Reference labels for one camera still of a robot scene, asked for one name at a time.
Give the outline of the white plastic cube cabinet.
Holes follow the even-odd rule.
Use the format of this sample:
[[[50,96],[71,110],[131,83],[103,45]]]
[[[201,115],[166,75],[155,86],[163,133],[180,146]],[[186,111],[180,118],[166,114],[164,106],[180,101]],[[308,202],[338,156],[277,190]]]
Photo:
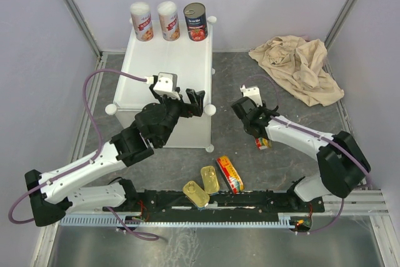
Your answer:
[[[216,112],[212,104],[212,75],[215,70],[213,61],[213,23],[216,18],[211,16],[207,21],[208,36],[203,41],[190,40],[185,21],[180,21],[180,38],[166,41],[163,38],[159,21],[153,22],[154,37],[147,42],[137,40],[131,33],[122,64],[122,72],[140,78],[158,73],[173,73],[177,75],[177,86],[185,102],[187,88],[204,91],[204,113],[199,117],[181,118],[174,128],[168,142],[169,148],[203,148],[208,153],[214,151],[211,143],[211,117]],[[105,111],[115,116],[126,128],[145,105],[155,102],[154,96],[145,83],[119,77],[114,100],[108,104]]]

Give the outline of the red white tall can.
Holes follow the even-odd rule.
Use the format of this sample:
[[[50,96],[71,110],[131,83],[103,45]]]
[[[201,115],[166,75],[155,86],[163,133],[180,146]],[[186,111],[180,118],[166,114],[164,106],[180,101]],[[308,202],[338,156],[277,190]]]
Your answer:
[[[154,33],[149,4],[135,2],[131,4],[130,13],[136,38],[142,42],[150,41]]]

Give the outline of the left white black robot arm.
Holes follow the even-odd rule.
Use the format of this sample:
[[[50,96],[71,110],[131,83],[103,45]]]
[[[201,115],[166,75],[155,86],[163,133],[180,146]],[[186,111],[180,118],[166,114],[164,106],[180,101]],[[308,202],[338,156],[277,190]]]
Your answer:
[[[189,102],[174,92],[153,92],[155,103],[147,104],[137,113],[132,124],[101,146],[99,152],[87,155],[63,168],[40,173],[26,173],[26,186],[33,220],[38,227],[61,220],[67,213],[80,209],[122,207],[133,210],[138,205],[138,193],[128,179],[107,186],[87,187],[95,179],[128,168],[163,148],[180,118],[203,114],[204,91],[187,89]]]

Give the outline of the dark blue food can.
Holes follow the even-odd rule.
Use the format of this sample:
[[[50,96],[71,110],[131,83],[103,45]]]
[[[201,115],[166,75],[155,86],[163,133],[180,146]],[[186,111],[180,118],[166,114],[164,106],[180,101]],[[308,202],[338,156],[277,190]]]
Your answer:
[[[192,41],[203,41],[208,36],[206,8],[202,3],[190,3],[185,6],[184,17],[189,38]]]

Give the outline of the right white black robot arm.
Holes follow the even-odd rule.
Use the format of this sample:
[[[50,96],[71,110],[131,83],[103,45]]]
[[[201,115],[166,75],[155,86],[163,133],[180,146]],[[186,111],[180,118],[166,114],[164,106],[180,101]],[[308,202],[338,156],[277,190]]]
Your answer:
[[[297,181],[286,197],[293,211],[302,211],[310,201],[329,194],[347,198],[371,172],[365,155],[348,132],[332,134],[301,126],[264,104],[258,106],[249,97],[242,97],[231,107],[247,134],[285,144],[317,162],[319,173]]]

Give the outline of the orange label white-lid can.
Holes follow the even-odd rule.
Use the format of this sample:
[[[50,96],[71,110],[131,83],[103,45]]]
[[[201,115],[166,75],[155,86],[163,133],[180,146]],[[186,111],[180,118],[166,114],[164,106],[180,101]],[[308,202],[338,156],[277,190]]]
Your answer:
[[[157,6],[162,36],[167,41],[180,37],[178,8],[172,1],[164,1]]]

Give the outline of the red green tin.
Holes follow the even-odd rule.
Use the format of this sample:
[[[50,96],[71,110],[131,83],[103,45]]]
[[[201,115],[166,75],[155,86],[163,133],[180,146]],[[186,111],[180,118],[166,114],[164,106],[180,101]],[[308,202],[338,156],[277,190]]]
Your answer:
[[[256,138],[255,143],[259,150],[272,148],[272,142],[266,138]]]

